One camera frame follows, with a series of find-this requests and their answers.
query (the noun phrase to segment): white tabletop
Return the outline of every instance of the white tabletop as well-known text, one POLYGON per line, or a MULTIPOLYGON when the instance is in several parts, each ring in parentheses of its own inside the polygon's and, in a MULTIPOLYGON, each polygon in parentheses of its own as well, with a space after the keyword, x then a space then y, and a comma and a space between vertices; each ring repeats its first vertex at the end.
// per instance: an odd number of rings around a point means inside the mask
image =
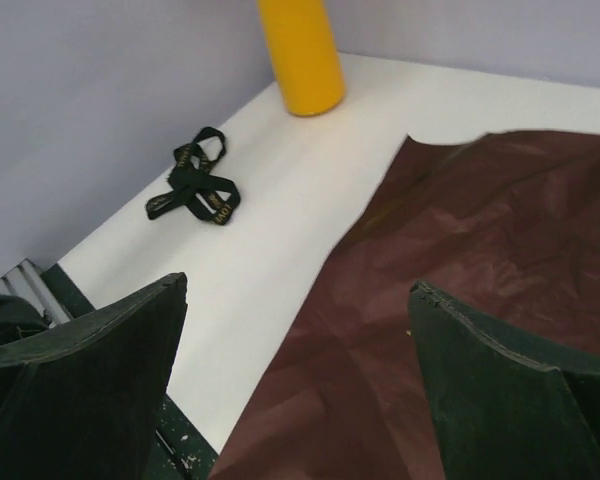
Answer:
POLYGON ((186 272, 189 310, 169 394, 217 451, 407 133, 427 143, 510 129, 600 133, 599 89, 342 61, 349 92, 332 112, 293 117, 272 85, 221 126, 229 155, 216 171, 243 197, 230 225, 184 208, 147 220, 146 201, 168 190, 165 173, 60 261, 96 307, 186 272))

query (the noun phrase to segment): brown fabric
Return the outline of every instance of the brown fabric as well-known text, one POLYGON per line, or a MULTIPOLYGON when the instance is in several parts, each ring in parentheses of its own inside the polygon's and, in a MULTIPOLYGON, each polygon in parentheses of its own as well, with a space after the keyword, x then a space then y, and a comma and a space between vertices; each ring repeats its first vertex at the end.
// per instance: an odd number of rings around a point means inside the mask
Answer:
POLYGON ((419 278, 600 355, 600 136, 408 139, 326 261, 212 478, 444 478, 407 332, 419 278))

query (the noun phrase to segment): gray wall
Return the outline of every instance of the gray wall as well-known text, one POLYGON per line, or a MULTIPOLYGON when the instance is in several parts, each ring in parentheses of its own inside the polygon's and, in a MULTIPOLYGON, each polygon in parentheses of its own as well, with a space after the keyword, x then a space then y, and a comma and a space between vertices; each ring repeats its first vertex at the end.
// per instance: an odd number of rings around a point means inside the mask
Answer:
POLYGON ((341 50, 600 86, 600 0, 327 0, 341 50))
POLYGON ((0 275, 56 261, 270 80, 253 1, 0 0, 0 275))

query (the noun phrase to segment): black strap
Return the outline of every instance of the black strap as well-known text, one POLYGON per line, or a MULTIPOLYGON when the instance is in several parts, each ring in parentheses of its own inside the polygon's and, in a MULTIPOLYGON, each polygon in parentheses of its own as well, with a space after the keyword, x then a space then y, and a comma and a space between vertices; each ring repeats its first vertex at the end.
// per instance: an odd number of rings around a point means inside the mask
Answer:
POLYGON ((176 166, 169 175, 169 185, 173 191, 158 195, 147 202, 146 211, 150 220, 171 210, 186 205, 198 219, 217 225, 226 225, 233 212, 240 205, 240 193, 231 180, 211 175, 211 171, 227 154, 227 138, 213 127, 205 127, 190 144, 177 148, 173 155, 176 166), (217 138, 222 149, 215 159, 200 146, 200 142, 217 138), (192 161, 198 159, 196 166, 192 161), (220 193, 227 194, 226 200, 220 193))

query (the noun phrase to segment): yellow bottle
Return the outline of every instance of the yellow bottle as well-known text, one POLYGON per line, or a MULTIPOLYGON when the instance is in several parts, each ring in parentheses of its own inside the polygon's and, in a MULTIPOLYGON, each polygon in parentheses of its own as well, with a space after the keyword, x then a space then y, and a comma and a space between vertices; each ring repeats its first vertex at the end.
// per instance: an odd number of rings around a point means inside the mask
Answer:
POLYGON ((258 0, 271 63, 287 109, 318 115, 344 97, 345 83, 322 0, 258 0))

